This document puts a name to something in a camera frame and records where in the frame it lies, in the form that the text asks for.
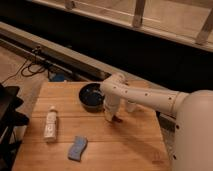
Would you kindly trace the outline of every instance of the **black chair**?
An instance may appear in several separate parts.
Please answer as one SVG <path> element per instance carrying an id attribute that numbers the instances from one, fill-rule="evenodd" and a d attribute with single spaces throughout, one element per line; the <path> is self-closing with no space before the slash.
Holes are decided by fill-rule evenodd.
<path id="1" fill-rule="evenodd" d="M 3 87 L 0 84 L 0 162 L 4 162 L 2 168 L 0 163 L 0 171 L 11 170 L 15 153 L 21 144 L 21 141 L 10 143 L 14 127 L 29 123 L 24 114 L 15 110 L 23 103 L 17 97 L 19 89 L 17 86 Z"/>

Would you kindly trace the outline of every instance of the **glass railing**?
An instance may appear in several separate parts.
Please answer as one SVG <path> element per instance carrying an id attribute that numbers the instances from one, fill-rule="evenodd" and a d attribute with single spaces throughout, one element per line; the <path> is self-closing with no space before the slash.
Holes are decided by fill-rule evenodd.
<path id="1" fill-rule="evenodd" d="M 32 2 L 213 51 L 211 31 L 213 0 L 32 0 Z"/>

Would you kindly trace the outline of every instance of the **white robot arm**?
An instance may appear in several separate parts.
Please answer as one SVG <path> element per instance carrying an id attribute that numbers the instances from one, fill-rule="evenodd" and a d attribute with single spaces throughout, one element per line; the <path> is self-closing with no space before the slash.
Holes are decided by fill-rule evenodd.
<path id="1" fill-rule="evenodd" d="M 135 88 L 117 73 L 101 83 L 105 118 L 112 121 L 120 99 L 142 104 L 176 118 L 173 171 L 213 170 L 213 91 L 188 94 L 178 91 Z"/>

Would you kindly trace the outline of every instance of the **bowl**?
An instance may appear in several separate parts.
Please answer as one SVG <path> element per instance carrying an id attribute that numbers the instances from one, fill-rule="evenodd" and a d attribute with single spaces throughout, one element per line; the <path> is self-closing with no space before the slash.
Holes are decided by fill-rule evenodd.
<path id="1" fill-rule="evenodd" d="M 99 83 L 90 83 L 81 88 L 79 99 L 82 106 L 88 112 L 100 112 L 103 110 L 104 95 Z"/>

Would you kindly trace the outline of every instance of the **wooden tabletop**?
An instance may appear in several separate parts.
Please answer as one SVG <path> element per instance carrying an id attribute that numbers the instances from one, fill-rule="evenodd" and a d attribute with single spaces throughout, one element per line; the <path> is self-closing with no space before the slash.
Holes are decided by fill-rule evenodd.
<path id="1" fill-rule="evenodd" d="M 127 113 L 122 101 L 121 123 L 109 123 L 102 112 L 89 113 L 78 93 L 88 82 L 44 83 L 13 171 L 169 171 L 170 163 L 152 109 L 137 106 Z M 147 87 L 142 81 L 130 85 Z M 43 131 L 48 109 L 58 110 L 57 142 L 47 144 Z M 81 162 L 69 160 L 75 136 L 88 139 Z"/>

